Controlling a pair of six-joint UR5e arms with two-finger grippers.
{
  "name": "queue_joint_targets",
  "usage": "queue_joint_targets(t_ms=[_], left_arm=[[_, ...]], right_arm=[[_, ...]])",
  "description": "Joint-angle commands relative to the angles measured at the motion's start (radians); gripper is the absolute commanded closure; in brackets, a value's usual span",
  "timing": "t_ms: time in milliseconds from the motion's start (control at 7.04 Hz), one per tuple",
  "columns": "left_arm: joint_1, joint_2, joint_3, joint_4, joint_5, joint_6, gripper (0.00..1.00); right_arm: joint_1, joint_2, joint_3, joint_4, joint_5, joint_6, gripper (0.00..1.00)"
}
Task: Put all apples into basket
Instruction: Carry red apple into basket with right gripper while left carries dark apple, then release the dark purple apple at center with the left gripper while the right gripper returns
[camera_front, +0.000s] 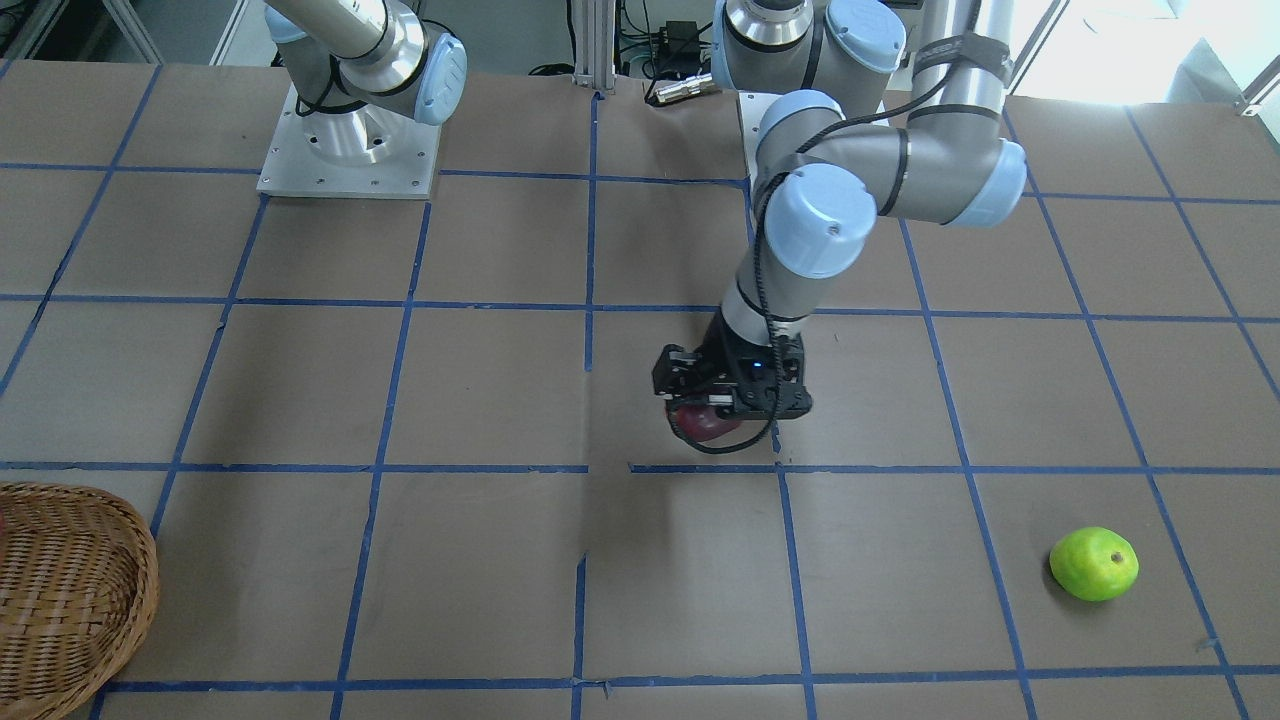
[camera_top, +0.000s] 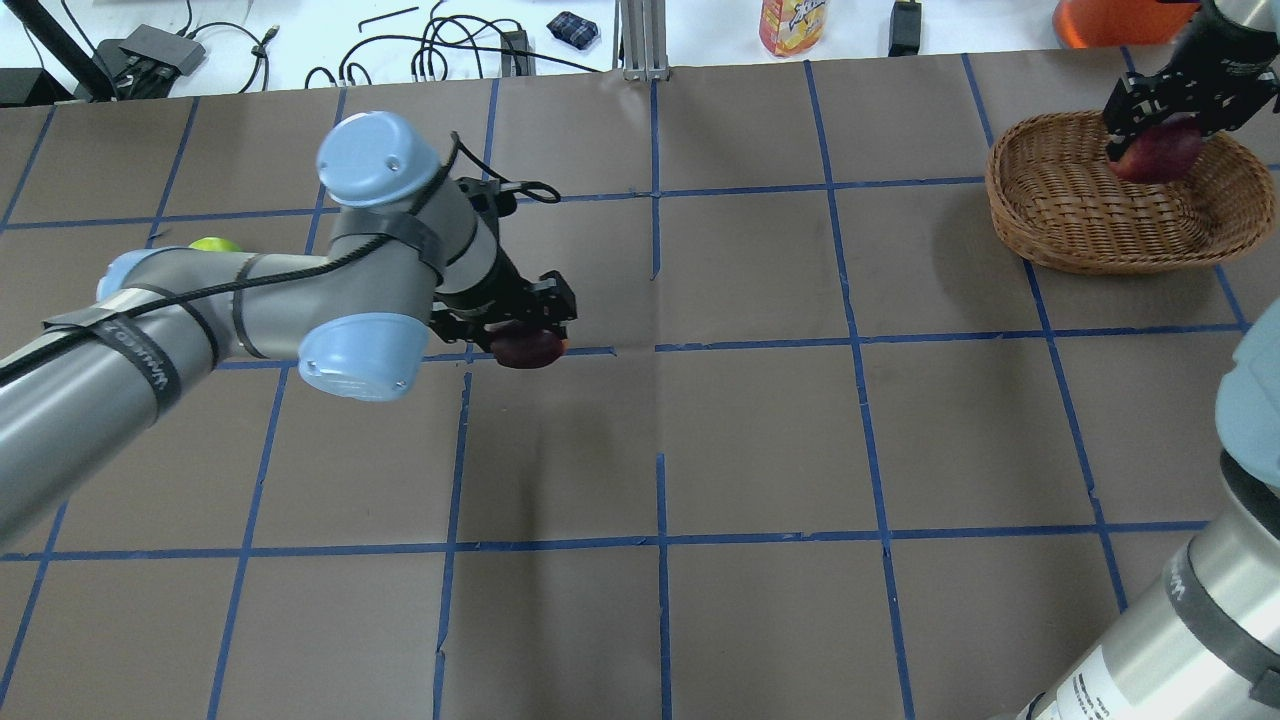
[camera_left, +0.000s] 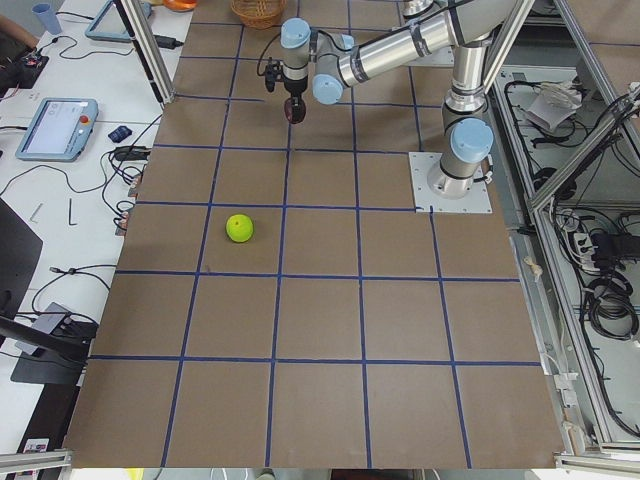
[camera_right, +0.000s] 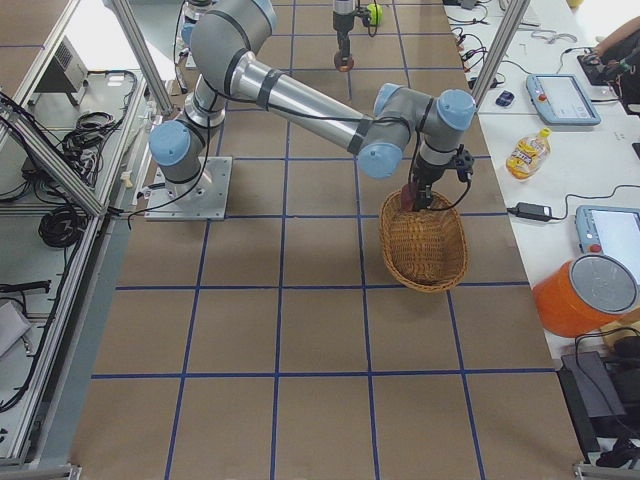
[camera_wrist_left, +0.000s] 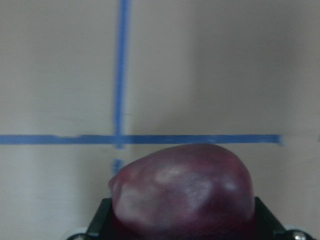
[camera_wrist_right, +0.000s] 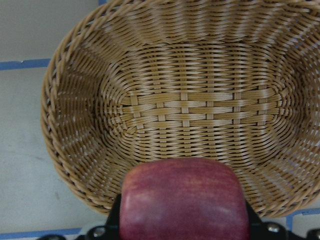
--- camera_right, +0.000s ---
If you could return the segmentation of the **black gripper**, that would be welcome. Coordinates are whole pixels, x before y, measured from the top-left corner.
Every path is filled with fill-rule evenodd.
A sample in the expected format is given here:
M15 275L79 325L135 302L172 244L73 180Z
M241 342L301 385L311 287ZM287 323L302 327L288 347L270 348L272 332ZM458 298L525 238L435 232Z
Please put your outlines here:
M340 53L349 53L351 51L349 30L336 31L338 48Z
M428 210L433 201L432 186L444 175L442 165L432 165L422 158L416 158L411 167L410 191L415 195L413 211Z

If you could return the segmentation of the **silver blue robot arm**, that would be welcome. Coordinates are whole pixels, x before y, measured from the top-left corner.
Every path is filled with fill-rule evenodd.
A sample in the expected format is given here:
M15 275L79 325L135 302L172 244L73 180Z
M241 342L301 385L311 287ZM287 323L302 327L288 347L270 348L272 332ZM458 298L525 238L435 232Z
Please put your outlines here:
M253 103L345 149L368 176L391 176L413 135L422 139L402 189L408 211L431 209L435 182L447 170L469 184L474 159L461 140L476 111L466 91L431 96L384 84L366 115L260 62L256 54L277 23L268 1L218 1L192 24L188 36L200 76L182 113L155 127L152 157L167 186L193 190L204 173L200 153L223 123L226 101Z

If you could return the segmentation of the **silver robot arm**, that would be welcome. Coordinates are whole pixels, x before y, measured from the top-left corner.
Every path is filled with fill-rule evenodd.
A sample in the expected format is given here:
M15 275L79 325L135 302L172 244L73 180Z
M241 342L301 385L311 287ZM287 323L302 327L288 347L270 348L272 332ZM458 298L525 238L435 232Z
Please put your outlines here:
M351 54L349 33L354 28L356 14L357 8L354 0L333 1L332 24L342 57L348 57Z

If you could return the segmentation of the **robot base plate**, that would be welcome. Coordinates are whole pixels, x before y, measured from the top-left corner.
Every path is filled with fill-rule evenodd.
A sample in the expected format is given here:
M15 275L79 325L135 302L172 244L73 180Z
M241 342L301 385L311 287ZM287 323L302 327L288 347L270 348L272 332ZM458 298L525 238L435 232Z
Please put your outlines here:
M162 188L151 191L144 216L150 221L223 220L226 212L233 158L199 157L202 174L187 182L165 179L159 166L156 180Z

